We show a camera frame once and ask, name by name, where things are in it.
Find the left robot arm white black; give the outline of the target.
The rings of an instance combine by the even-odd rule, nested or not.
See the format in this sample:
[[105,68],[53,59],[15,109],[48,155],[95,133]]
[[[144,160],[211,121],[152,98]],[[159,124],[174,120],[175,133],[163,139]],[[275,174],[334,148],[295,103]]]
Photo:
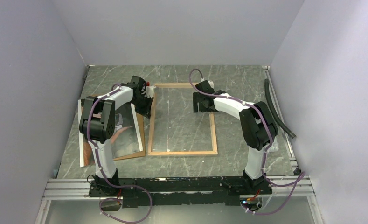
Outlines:
[[118,169],[114,164],[111,139],[115,130],[115,111],[129,103],[135,112],[150,118],[154,89],[139,76],[132,76],[128,83],[116,83],[100,96],[88,96],[83,101],[79,132],[89,142],[93,151],[96,172],[95,183],[108,196],[119,191]]

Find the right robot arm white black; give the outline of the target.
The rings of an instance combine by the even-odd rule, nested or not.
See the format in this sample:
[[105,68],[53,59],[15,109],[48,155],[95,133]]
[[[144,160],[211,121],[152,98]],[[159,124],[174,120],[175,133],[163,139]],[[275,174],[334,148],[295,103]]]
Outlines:
[[249,147],[243,189],[249,194],[255,193],[264,181],[265,155],[278,134],[267,104],[246,102],[224,91],[215,91],[208,80],[191,86],[196,91],[194,112],[224,112],[240,120],[243,138]]

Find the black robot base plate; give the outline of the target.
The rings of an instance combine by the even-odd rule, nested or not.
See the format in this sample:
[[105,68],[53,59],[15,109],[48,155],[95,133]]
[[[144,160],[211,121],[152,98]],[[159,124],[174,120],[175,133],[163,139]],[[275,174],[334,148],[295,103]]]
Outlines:
[[119,188],[89,182],[89,197],[122,198],[124,208],[222,203],[235,206],[251,195],[270,195],[267,181],[252,187],[243,176],[119,178]]

